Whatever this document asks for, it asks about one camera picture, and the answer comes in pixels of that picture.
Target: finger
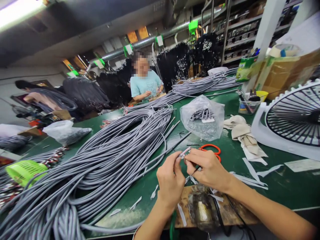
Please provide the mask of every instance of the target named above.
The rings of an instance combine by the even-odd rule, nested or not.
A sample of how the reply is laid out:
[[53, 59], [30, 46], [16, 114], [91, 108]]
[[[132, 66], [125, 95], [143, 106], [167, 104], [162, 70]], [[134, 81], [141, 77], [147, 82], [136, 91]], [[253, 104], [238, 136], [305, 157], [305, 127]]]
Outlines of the finger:
[[187, 173], [189, 174], [189, 175], [192, 175], [193, 177], [195, 177], [195, 178], [199, 178], [200, 176], [199, 176], [199, 174], [200, 174], [200, 171], [198, 171], [195, 167], [194, 167], [194, 165], [192, 164], [192, 162], [189, 162], [189, 161], [186, 161], [186, 163], [187, 163]]
[[176, 161], [177, 157], [179, 157], [181, 151], [174, 152], [172, 153], [163, 163], [163, 168], [165, 168], [167, 171], [172, 171], [173, 172], [173, 165], [174, 162]]
[[181, 161], [180, 157], [176, 158], [176, 160], [174, 161], [174, 166], [173, 166], [173, 171], [176, 174], [178, 179], [184, 178], [183, 173], [181, 172], [180, 161]]
[[200, 165], [202, 167], [206, 167], [207, 162], [208, 162], [207, 158], [200, 157], [199, 155], [195, 155], [195, 154], [192, 154], [192, 153], [189, 153], [184, 158], [186, 160], [188, 160], [190, 162], [193, 162], [193, 163], [196, 163], [196, 164], [198, 164], [198, 165]]

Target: scissors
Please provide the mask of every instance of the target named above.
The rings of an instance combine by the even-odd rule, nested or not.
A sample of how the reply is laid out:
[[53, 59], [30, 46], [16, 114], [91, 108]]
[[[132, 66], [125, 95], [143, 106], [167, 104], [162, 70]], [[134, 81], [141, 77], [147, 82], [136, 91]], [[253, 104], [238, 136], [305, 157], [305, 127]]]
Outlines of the scissors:
[[221, 162], [221, 158], [220, 158], [220, 156], [219, 156], [219, 154], [221, 153], [221, 150], [220, 150], [220, 148], [219, 147], [217, 147], [216, 145], [213, 145], [213, 144], [205, 144], [205, 145], [203, 145], [203, 146], [201, 146], [199, 149], [201, 150], [201, 151], [208, 151], [208, 150], [206, 150], [206, 149], [204, 149], [205, 147], [214, 147], [214, 148], [216, 148], [217, 150], [218, 150], [218, 152], [215, 152], [214, 154], [216, 155], [216, 157], [217, 157], [217, 159], [219, 160], [219, 162]]

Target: white fan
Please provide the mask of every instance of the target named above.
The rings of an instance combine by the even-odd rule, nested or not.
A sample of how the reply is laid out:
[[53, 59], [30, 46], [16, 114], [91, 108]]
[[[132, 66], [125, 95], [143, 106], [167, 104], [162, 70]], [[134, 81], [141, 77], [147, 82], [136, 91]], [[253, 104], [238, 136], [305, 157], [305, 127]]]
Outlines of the white fan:
[[320, 161], [320, 80], [261, 103], [251, 131], [266, 146]]

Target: metal duct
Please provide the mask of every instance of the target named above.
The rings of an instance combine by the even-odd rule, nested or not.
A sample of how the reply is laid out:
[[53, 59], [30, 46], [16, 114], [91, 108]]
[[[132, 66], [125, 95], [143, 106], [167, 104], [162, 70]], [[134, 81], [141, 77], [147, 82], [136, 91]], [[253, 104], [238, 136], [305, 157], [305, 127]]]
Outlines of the metal duct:
[[[204, 15], [203, 15], [203, 21], [208, 20], [210, 17], [211, 17], [211, 13], [210, 13], [210, 12], [207, 13], [207, 14], [204, 14]], [[197, 18], [194, 18], [193, 20], [198, 20], [198, 22], [201, 22], [201, 16], [199, 16], [199, 17], [197, 17]], [[190, 22], [181, 23], [181, 24], [179, 24], [179, 25], [174, 26], [173, 28], [171, 28], [171, 29], [169, 29], [169, 30], [163, 31], [161, 34], [162, 34], [162, 36], [163, 36], [164, 39], [165, 39], [165, 38], [172, 37], [172, 36], [174, 36], [174, 35], [175, 35], [176, 33], [178, 33], [178, 32], [182, 32], [182, 31], [184, 31], [184, 30], [187, 30], [187, 29], [189, 28], [189, 23], [190, 23]], [[143, 39], [143, 40], [140, 40], [140, 41], [138, 41], [138, 42], [135, 42], [135, 43], [134, 43], [134, 47], [135, 47], [136, 49], [147, 47], [147, 46], [151, 45], [151, 44], [154, 42], [154, 38], [155, 38], [155, 37], [156, 37], [156, 36], [150, 36], [150, 37], [147, 37], [147, 38], [145, 38], [145, 39]], [[106, 55], [104, 55], [104, 56], [102, 57], [102, 59], [103, 59], [104, 61], [108, 61], [108, 60], [114, 59], [114, 58], [116, 58], [116, 57], [119, 57], [119, 56], [121, 56], [121, 55], [123, 55], [123, 54], [124, 54], [123, 48], [118, 48], [118, 49], [116, 49], [116, 50], [114, 50], [114, 51], [112, 51], [112, 52], [109, 52], [109, 53], [107, 53]], [[90, 65], [93, 65], [93, 64], [94, 64], [93, 61], [94, 61], [94, 60], [91, 60], [91, 61], [90, 61]]]

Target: green workbench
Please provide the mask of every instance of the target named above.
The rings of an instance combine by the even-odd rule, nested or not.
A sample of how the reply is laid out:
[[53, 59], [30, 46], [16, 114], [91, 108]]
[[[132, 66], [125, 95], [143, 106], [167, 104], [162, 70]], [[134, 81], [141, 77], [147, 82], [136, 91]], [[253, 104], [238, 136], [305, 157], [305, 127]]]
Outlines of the green workbench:
[[[218, 103], [225, 104], [226, 119], [228, 119], [231, 114], [238, 114], [239, 97], [236, 93], [218, 95], [216, 97], [210, 97], [210, 99]], [[173, 105], [173, 108], [177, 110], [175, 110], [172, 114], [172, 117], [176, 117], [172, 124], [175, 124], [180, 120], [179, 108], [189, 103], [191, 100], [192, 98], [185, 98]], [[100, 130], [100, 125], [102, 124], [103, 120], [114, 120], [117, 119], [120, 115], [122, 115], [122, 110], [117, 110], [74, 124], [75, 127], [90, 127], [93, 129], [93, 131], [78, 143], [71, 145], [70, 150], [63, 157], [63, 161], [72, 157], [77, 149], [82, 144], [84, 144], [86, 140], [88, 140], [92, 135]], [[243, 115], [243, 117], [249, 124], [252, 123], [254, 118], [254, 116], [247, 115]], [[167, 138], [168, 148], [172, 147], [180, 140], [180, 132], [187, 133], [187, 130], [183, 127], [182, 123], [178, 124], [175, 130]], [[203, 145], [207, 143], [213, 143], [221, 149], [221, 163], [227, 171], [234, 171], [239, 175], [252, 178], [248, 171], [248, 168], [242, 160], [242, 158], [245, 157], [245, 154], [240, 146], [240, 142], [233, 141], [231, 139], [230, 130], [224, 129], [220, 139], [214, 140], [212, 142], [201, 140], [199, 137], [191, 134], [175, 148], [175, 151], [185, 150], [187, 148], [187, 144]], [[47, 137], [31, 148], [29, 147], [28, 151], [26, 151], [25, 153], [27, 154], [27, 157], [29, 157], [39, 153], [47, 152], [60, 146], [61, 145], [54, 139]], [[251, 162], [252, 166], [257, 172], [268, 170], [275, 165], [283, 164], [285, 162], [304, 159], [304, 157], [270, 148], [262, 144], [260, 144], [260, 147], [269, 156], [268, 158], [265, 158], [268, 166], [264, 166], [261, 163]], [[157, 156], [162, 151], [163, 146], [155, 152], [154, 156]], [[182, 172], [185, 174], [185, 176], [187, 176], [186, 166], [183, 164], [183, 162], [181, 163], [181, 166]], [[319, 189], [320, 185], [320, 176], [312, 174], [313, 172], [314, 171], [294, 173], [288, 167], [284, 166], [263, 179], [263, 182], [268, 184], [269, 190], [264, 190], [262, 188], [255, 189], [262, 195], [278, 203], [281, 203], [292, 210], [297, 211], [302, 209], [318, 208], [319, 199], [317, 189]], [[149, 172], [144, 177], [139, 179], [136, 183], [134, 183], [132, 187], [127, 191], [127, 193], [122, 197], [122, 199], [110, 211], [112, 212], [114, 209], [120, 208], [121, 211], [118, 214], [112, 217], [109, 217], [109, 214], [107, 214], [97, 223], [97, 225], [108, 228], [120, 228], [139, 223], [142, 220], [146, 219], [156, 201], [156, 198], [150, 200], [150, 196], [155, 190], [157, 184], [158, 181], [155, 169], [154, 171]], [[137, 204], [135, 210], [129, 211], [129, 208], [138, 200], [140, 196], [142, 196], [142, 200]], [[86, 232], [85, 235], [87, 238], [95, 238], [103, 236], [104, 234], [96, 232]]]

